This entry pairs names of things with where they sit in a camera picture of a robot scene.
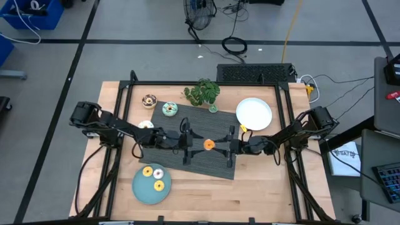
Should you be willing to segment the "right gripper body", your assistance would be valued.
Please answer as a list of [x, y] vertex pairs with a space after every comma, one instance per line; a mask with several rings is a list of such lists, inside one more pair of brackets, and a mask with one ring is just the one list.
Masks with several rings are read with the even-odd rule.
[[243, 125], [239, 126], [241, 129], [243, 129], [243, 133], [241, 135], [240, 139], [234, 139], [234, 133], [235, 133], [235, 126], [231, 125], [229, 127], [229, 134], [231, 135], [231, 141], [229, 141], [229, 150], [230, 150], [230, 157], [227, 159], [227, 166], [231, 168], [233, 166], [233, 155], [237, 154], [245, 154], [246, 151], [243, 149], [244, 145], [246, 144], [246, 141], [243, 140], [244, 135], [251, 131], [250, 129], [245, 128]]

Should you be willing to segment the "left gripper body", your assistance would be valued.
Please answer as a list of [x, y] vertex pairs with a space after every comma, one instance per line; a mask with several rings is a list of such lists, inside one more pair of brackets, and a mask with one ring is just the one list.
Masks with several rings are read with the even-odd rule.
[[181, 128], [180, 133], [177, 131], [170, 132], [170, 138], [174, 141], [172, 148], [174, 150], [183, 150], [184, 156], [182, 163], [184, 165], [190, 165], [192, 152], [189, 151], [189, 148], [193, 146], [193, 130], [189, 127]]

